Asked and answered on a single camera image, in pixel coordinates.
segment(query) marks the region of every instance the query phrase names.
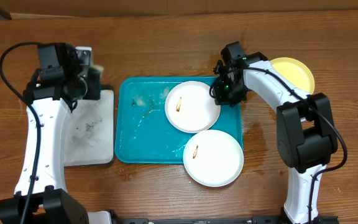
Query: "wood grain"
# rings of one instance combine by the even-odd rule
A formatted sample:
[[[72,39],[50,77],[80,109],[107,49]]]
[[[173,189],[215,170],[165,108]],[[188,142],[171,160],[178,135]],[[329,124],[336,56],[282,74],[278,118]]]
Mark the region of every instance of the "wood grain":
[[[90,45],[105,67],[103,83],[116,93],[133,76],[212,75],[220,50],[240,40],[248,52],[293,57],[314,74],[316,92],[331,100],[349,161],[324,174],[318,208],[358,223],[358,11],[105,17],[0,22],[0,55],[24,41]],[[34,47],[7,56],[4,70],[23,90],[38,67]],[[275,113],[255,93],[241,104],[245,164],[234,184],[209,189],[183,166],[132,165],[117,159],[101,166],[69,167],[69,193],[87,210],[114,209],[121,217],[228,218],[278,214],[288,171],[278,155]],[[27,123],[23,104],[0,79],[0,199],[12,197],[22,167]],[[331,166],[342,157],[333,155]]]
[[[0,4],[13,13],[78,17],[358,9],[355,0],[0,0]]]

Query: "dirty tray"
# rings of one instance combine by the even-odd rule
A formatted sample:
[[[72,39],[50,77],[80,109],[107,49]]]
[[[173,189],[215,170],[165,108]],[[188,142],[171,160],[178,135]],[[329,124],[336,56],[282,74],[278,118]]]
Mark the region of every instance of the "dirty tray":
[[[126,163],[183,164],[183,150],[194,135],[173,127],[165,116],[165,99],[176,85],[187,81],[212,84],[216,77],[133,77],[119,90],[115,153]],[[233,136],[241,148],[240,105],[222,106],[210,128]]]

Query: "black cable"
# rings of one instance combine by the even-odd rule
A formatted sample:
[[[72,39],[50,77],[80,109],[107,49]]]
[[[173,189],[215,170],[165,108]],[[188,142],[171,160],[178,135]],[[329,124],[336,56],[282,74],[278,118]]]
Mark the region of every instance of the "black cable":
[[[23,42],[23,43],[19,43],[19,44],[13,45],[12,47],[9,47],[7,50],[5,50],[5,52],[1,55],[1,58],[0,58],[0,76],[1,76],[2,80],[8,86],[8,88],[11,89],[12,92],[17,97],[19,97],[19,99],[21,101],[23,101],[23,103],[26,104],[27,107],[31,110],[31,113],[33,114],[34,119],[35,119],[35,125],[37,127],[37,143],[35,145],[34,163],[33,163],[33,167],[32,167],[32,173],[31,173],[31,176],[30,176],[29,191],[27,193],[27,198],[25,200],[24,209],[23,209],[23,212],[22,212],[22,218],[20,220],[21,224],[25,223],[25,218],[27,216],[27,211],[29,209],[30,198],[31,198],[32,191],[34,189],[35,179],[36,179],[36,175],[37,175],[37,166],[38,166],[38,159],[39,159],[40,145],[41,145],[41,123],[40,123],[40,120],[38,118],[37,112],[35,112],[34,108],[28,102],[26,102],[24,97],[6,79],[6,77],[4,75],[4,72],[2,71],[2,64],[4,62],[4,59],[5,59],[6,55],[11,50],[13,50],[15,48],[18,48],[20,46],[25,46],[25,45],[42,45],[42,44],[38,43],[38,42]]]
[[[314,190],[314,182],[317,179],[317,176],[319,176],[322,173],[325,172],[329,172],[329,171],[333,171],[333,170],[337,170],[339,168],[341,168],[347,161],[347,147],[345,145],[345,142],[342,138],[342,136],[339,134],[338,130],[327,120],[327,118],[325,118],[316,108],[314,108],[313,106],[309,105],[307,103],[307,101],[305,99],[303,99],[301,96],[299,96],[298,94],[295,93],[294,90],[292,90],[280,77],[278,77],[276,74],[274,74],[273,72],[266,70],[266,69],[262,69],[262,68],[254,68],[254,67],[246,67],[244,68],[246,70],[256,70],[256,71],[260,71],[260,72],[264,72],[268,75],[271,75],[272,77],[274,77],[278,82],[280,82],[292,95],[294,95],[296,98],[298,98],[300,101],[304,101],[309,108],[312,110],[313,113],[315,113],[317,116],[319,116],[335,133],[336,137],[338,138],[339,142],[341,143],[342,149],[343,149],[343,159],[341,161],[340,164],[334,166],[334,167],[330,167],[330,168],[326,168],[323,169],[317,173],[314,174],[314,176],[312,177],[311,180],[311,187],[310,187],[310,194],[309,194],[309,224],[312,224],[312,220],[311,220],[311,203],[313,200],[313,190]]]

